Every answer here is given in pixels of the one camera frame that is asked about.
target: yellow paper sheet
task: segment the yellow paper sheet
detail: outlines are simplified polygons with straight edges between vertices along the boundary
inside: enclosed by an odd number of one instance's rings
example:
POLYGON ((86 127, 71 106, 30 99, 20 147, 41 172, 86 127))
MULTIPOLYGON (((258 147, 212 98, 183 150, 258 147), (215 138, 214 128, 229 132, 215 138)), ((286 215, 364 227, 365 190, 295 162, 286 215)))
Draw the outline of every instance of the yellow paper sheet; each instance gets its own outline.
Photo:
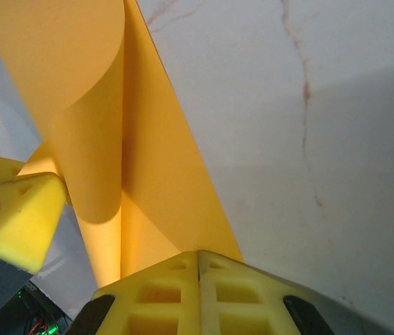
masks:
POLYGON ((187 250, 242 260, 135 0, 0 1, 0 56, 45 139, 21 173, 66 182, 99 286, 187 250))

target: red wire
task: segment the red wire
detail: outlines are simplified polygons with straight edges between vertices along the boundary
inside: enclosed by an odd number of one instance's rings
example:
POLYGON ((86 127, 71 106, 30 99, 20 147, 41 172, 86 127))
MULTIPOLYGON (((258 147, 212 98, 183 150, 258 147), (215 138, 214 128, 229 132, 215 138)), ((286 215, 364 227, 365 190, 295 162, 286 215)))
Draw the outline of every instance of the red wire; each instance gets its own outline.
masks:
POLYGON ((32 333, 34 332, 34 330, 36 330, 36 328, 42 323, 42 319, 40 319, 29 331, 28 335, 32 335, 32 333))

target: white wall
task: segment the white wall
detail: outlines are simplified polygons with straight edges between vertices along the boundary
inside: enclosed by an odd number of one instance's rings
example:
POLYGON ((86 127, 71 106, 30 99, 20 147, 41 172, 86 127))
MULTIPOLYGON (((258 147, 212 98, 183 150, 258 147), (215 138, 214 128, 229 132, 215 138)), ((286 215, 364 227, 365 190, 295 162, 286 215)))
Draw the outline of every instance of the white wall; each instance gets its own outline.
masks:
POLYGON ((139 4, 245 260, 394 329, 394 0, 139 4))
MULTIPOLYGON (((40 143, 41 138, 0 60, 0 156, 27 161, 40 143)), ((68 205, 45 264, 32 281, 72 318, 97 289, 78 223, 68 205)))

